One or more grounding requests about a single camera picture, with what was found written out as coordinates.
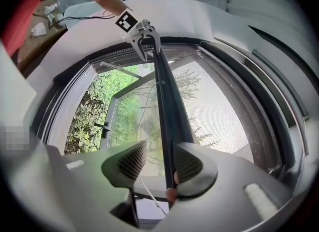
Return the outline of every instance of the window handle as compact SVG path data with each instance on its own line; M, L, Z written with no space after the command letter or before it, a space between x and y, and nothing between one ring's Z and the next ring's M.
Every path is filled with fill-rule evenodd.
M104 125L94 123L94 126L98 126L102 128L102 138L107 138L108 133L111 131L111 128L109 127L109 122L104 123Z

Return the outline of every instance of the window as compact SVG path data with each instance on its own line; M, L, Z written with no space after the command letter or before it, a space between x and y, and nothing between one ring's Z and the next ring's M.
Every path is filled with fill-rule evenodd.
M151 73L152 71L154 71L154 64L153 63L144 63L143 65L140 64L138 65L138 69L140 73L139 75L143 77Z
M117 100L111 124L110 147L136 141L141 105L141 100L134 91Z
M197 143L253 162L248 140L233 107L212 77L193 59L173 70Z
M137 73L136 65L125 68ZM117 70L98 74L85 92L72 120L64 154L96 151L101 140L100 127L103 125L106 111L114 93L136 81L137 78Z
M278 172L281 171L282 159L275 137L276 131L270 118L251 88L234 73L231 66L228 67L228 63L231 63L231 65L241 68L240 61L228 57L225 62L223 60L225 57L221 56L220 49L216 52L220 53L217 53L217 56L211 56L199 51L195 58L200 67L214 81L211 83L212 90L214 91L214 86L218 86L224 98L227 99L227 102L218 108L220 115L222 114L226 118L233 114L228 118L228 121L233 121L231 125L223 128L223 122L219 123L225 135L227 135L227 131L235 129L229 138L223 140L223 142L232 142L232 144L229 142L230 145L227 145L227 152L244 157L276 176L275 174L278 175Z

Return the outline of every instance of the white wall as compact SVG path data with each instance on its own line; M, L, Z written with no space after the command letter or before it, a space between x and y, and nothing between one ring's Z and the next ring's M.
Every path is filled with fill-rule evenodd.
M294 50L319 77L317 41L294 0L198 0L238 16Z
M0 125L19 127L36 92L25 81L0 40Z

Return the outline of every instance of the green shrub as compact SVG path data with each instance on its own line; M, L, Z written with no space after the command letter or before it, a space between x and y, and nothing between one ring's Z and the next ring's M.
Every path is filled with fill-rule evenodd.
M136 65L126 67L126 69L134 73L138 72ZM94 126L94 123L104 124L111 97L136 80L136 78L117 70L96 76L76 110L69 129L65 154L99 149L102 129ZM129 103L125 106L125 112L129 114L136 109L138 102L134 98L127 100L127 102ZM126 121L121 120L118 127L121 126L123 130L129 130L126 128Z
M110 147L136 141L137 112L141 110L141 101L133 92L118 99L117 102L117 108L112 120Z

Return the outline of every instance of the hand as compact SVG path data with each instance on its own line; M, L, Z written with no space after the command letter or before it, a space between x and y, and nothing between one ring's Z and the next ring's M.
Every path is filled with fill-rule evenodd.
M174 181L175 181L176 184L179 184L177 172L174 173ZM176 189L168 188L166 190L166 198L167 198L168 201L171 201L171 202L174 203L176 198L177 198Z

